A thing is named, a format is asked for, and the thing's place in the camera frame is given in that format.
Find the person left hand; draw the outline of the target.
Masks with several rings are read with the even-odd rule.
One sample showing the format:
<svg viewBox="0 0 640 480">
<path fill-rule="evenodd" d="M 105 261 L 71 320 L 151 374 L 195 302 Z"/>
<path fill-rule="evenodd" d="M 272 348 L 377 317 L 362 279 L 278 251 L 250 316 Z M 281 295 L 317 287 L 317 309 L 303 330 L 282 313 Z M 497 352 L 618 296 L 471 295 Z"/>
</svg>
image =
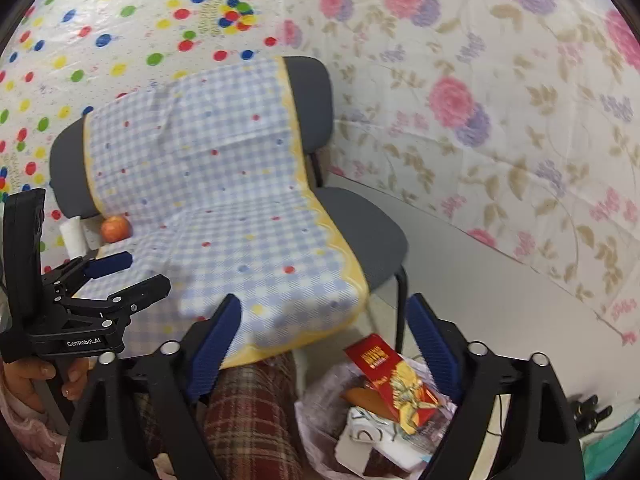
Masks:
<svg viewBox="0 0 640 480">
<path fill-rule="evenodd" d="M 62 387 L 62 395 L 67 400 L 77 401 L 84 392 L 88 380 L 90 361 L 76 359 L 67 370 L 68 378 Z M 44 406 L 36 393 L 34 382 L 46 382 L 55 378 L 54 366 L 36 358 L 26 358 L 13 363 L 3 363 L 2 370 L 6 388 L 17 401 L 42 414 Z"/>
</svg>

